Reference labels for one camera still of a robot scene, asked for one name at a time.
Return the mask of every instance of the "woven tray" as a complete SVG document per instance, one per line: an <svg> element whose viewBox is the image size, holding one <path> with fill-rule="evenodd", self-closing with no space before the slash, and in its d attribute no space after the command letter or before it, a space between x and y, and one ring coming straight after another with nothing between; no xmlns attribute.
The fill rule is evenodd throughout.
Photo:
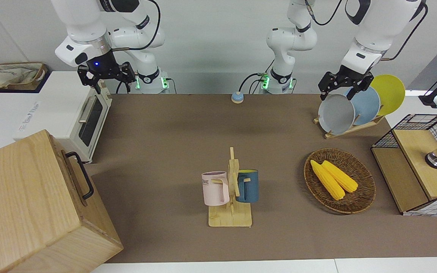
<svg viewBox="0 0 437 273"><path fill-rule="evenodd" d="M336 201L321 184L311 168L310 160L318 163L328 160L358 183L355 192L345 192L343 199ZM308 157L303 171L308 189L323 205L336 212L352 214L368 209L375 199L375 183L366 166L348 152L326 148L313 152Z"/></svg>

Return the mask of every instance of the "wooden mug holder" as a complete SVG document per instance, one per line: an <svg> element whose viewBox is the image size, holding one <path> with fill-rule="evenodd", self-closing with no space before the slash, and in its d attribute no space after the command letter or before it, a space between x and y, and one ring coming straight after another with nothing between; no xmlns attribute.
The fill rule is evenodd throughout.
<svg viewBox="0 0 437 273"><path fill-rule="evenodd" d="M208 207L208 225L211 227L224 226L252 226L252 212L250 203L236 200L240 196L237 176L239 174L239 160L234 157L234 147L230 147L229 169L227 181L229 183L230 201L221 206Z"/></svg>
<svg viewBox="0 0 437 273"><path fill-rule="evenodd" d="M355 117L353 123L355 123L359 117L360 117L360 115L357 115L357 116ZM372 119L372 121L370 121L370 122L368 122L368 123L365 123L365 124L362 124L361 126L354 126L354 125L352 125L352 126L350 127L350 129L348 129L347 131L345 131L345 133L340 133L340 134L338 134L338 135L333 135L332 132L329 131L329 132L327 132L327 133L324 135L324 138L326 138L326 139L328 140L328 139L330 139L330 138L336 138L336 137L338 137L338 136L340 136L340 135L346 135L347 133L352 133L352 132L356 132L356 131L358 131L358 130L362 130L362 129L369 128L369 127L372 127L372 126L376 126L376 125L379 124L379 122L380 122L382 119L384 119L384 118L385 118L385 116L376 116L374 119ZM318 116L313 120L313 122L314 122L315 124L319 124L319 115L318 115Z"/></svg>

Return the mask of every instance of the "dish rack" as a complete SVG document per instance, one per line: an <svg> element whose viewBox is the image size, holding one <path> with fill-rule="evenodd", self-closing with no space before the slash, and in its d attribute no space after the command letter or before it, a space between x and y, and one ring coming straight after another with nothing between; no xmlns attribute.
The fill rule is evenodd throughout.
<svg viewBox="0 0 437 273"><path fill-rule="evenodd" d="M360 117L360 115L357 115L355 117L355 120L354 120L353 123L355 123L359 117ZM362 129L369 128L369 127L372 127L372 126L376 126L384 118L385 118L385 116L376 116L374 119L372 119L372 121L370 121L368 123L365 123L365 124L362 124L361 126L352 125L350 127L350 129L348 129L344 133L339 133L338 135L333 135L332 132L329 131L329 132L326 132L326 134L324 135L324 138L326 138L328 140L330 138L339 137L340 135L346 135L347 133L352 133L352 132L356 132L358 130L362 130ZM313 123L314 124L319 124L319 116L317 116L316 118L313 119Z"/></svg>

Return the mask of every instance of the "plate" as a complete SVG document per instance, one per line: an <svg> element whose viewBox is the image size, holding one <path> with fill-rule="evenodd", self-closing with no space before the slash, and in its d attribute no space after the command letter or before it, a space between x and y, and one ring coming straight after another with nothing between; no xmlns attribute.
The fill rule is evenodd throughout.
<svg viewBox="0 0 437 273"><path fill-rule="evenodd" d="M320 164L323 160L330 161L357 182L357 190L352 193L345 192L345 197L338 201L333 199L314 174L310 164L312 159ZM303 174L311 194L324 206L336 212L352 214L365 211L375 200L375 183L370 171L348 152L333 148L317 150L308 157Z"/></svg>
<svg viewBox="0 0 437 273"><path fill-rule="evenodd" d="M369 123L378 114L380 109L380 98L374 88L369 87L365 91L358 92L351 100L355 108L355 114L360 115L354 125L361 126Z"/></svg>
<svg viewBox="0 0 437 273"><path fill-rule="evenodd" d="M344 95L331 94L321 102L318 121L325 132L333 135L345 133L355 120L355 108Z"/></svg>
<svg viewBox="0 0 437 273"><path fill-rule="evenodd" d="M393 75L376 76L371 83L371 87L377 91L380 103L383 105L378 113L379 116L385 116L397 110L401 107L406 96L404 83Z"/></svg>

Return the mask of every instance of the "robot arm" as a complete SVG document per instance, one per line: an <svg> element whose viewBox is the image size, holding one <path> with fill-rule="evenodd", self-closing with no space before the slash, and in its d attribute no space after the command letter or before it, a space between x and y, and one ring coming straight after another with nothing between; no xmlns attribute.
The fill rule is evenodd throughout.
<svg viewBox="0 0 437 273"><path fill-rule="evenodd" d="M311 50L317 42L305 0L290 1L288 19L295 24L295 28L273 28L267 35L267 45L275 57L272 68L267 72L267 91L272 94L282 94L290 86L296 60L288 52Z"/></svg>
<svg viewBox="0 0 437 273"><path fill-rule="evenodd" d="M353 87L347 95L349 100L357 92L369 88L373 80L370 69L381 60L394 38L413 19L420 4L421 0L378 0L372 5L370 0L361 2L361 9L362 6L367 7L363 20L360 19L358 33L343 57L339 71L336 74L328 71L318 84L321 100L340 87Z"/></svg>
<svg viewBox="0 0 437 273"><path fill-rule="evenodd" d="M133 50L128 54L142 73L138 74L140 78L156 72L158 76L161 74L154 55L139 51L159 47L165 41L163 33L156 29L144 7L139 5L139 0L52 0L52 4L68 33L55 54L66 64L79 67L78 74L84 85L95 86L100 79L116 79L126 83L130 92L129 83L136 81L135 72L129 62L117 64L113 48ZM111 33L100 20L101 11L116 12L133 26L118 28Z"/></svg>

